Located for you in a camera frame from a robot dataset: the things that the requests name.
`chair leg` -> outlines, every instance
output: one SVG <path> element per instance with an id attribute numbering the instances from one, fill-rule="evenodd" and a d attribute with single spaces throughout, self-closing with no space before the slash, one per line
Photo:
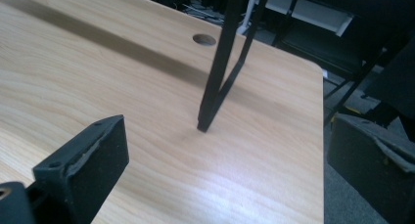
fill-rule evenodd
<path id="1" fill-rule="evenodd" d="M 361 80 L 356 80 L 354 83 L 350 86 L 350 88 L 347 90 L 345 95 L 337 102 L 337 104 L 333 107 L 333 110 L 324 118 L 324 126 L 326 126 L 333 116 L 336 114 L 336 112 L 339 111 L 339 109 L 345 104 L 348 97 L 354 92 L 355 89 L 357 89 L 357 86 L 359 86 Z"/>
<path id="2" fill-rule="evenodd" d="M 324 100 L 328 99 L 330 96 L 332 96 L 334 93 L 336 93 L 338 90 L 340 90 L 347 83 L 348 83 L 348 80 L 344 80 L 340 85 L 337 85 L 336 88 L 334 88 L 332 91 L 330 91 L 328 94 L 326 94 L 324 96 Z"/>

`desk surface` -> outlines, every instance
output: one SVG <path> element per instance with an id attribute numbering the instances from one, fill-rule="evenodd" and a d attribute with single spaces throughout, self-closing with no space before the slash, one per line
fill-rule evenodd
<path id="1" fill-rule="evenodd" d="M 216 47 L 196 33 L 220 29 L 147 0 L 0 0 L 0 183 L 124 114 L 130 163 L 96 223 L 323 222 L 321 69 L 254 42 L 205 134 Z"/>

